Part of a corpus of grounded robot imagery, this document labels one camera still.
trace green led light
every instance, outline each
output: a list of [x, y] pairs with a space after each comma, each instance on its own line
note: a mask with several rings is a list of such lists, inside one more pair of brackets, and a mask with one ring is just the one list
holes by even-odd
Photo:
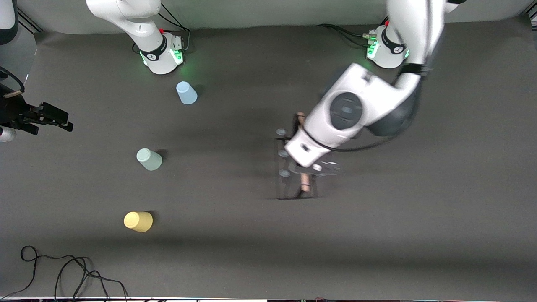
[[181, 51], [173, 51], [170, 49], [170, 53], [172, 55], [173, 60], [177, 65], [183, 63], [183, 54]]
[[144, 58], [142, 52], [139, 52], [139, 54], [140, 54], [140, 56], [142, 57], [143, 64], [144, 64], [145, 66], [147, 66], [146, 58]]
[[367, 52], [367, 57], [370, 59], [375, 58], [376, 51], [379, 49], [379, 42], [375, 41], [372, 45], [370, 45], [369, 50]]

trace robot logo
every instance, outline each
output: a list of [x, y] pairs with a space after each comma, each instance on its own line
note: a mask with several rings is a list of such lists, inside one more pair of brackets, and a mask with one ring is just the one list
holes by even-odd
[[403, 52], [403, 50], [404, 50], [403, 46], [397, 46], [397, 47], [394, 48], [394, 53], [400, 54], [400, 53]]

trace light blue cup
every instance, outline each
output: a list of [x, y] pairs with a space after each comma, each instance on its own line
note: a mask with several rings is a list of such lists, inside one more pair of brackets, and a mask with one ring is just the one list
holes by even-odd
[[162, 164], [162, 156], [148, 148], [143, 148], [136, 153], [136, 159], [149, 171], [154, 171]]
[[175, 89], [181, 102], [185, 105], [193, 104], [198, 99], [198, 94], [187, 82], [179, 82]]

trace wooden stick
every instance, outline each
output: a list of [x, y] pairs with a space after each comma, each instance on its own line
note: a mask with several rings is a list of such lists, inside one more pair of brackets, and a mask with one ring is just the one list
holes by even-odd
[[[300, 127], [304, 125], [304, 121], [306, 121], [306, 115], [304, 112], [298, 112], [297, 114]], [[309, 192], [310, 190], [310, 181], [309, 181], [309, 175], [306, 173], [300, 173], [300, 189], [304, 192]]]

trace plastic cup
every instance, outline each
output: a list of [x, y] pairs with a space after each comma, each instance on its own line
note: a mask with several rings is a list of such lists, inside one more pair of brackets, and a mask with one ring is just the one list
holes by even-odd
[[185, 105], [193, 104], [198, 99], [198, 94], [187, 82], [179, 82], [175, 89], [181, 102]]
[[136, 159], [149, 171], [154, 171], [162, 164], [162, 157], [159, 153], [143, 148], [136, 153]]
[[153, 216], [148, 212], [129, 212], [123, 218], [123, 224], [133, 231], [143, 233], [153, 225]]

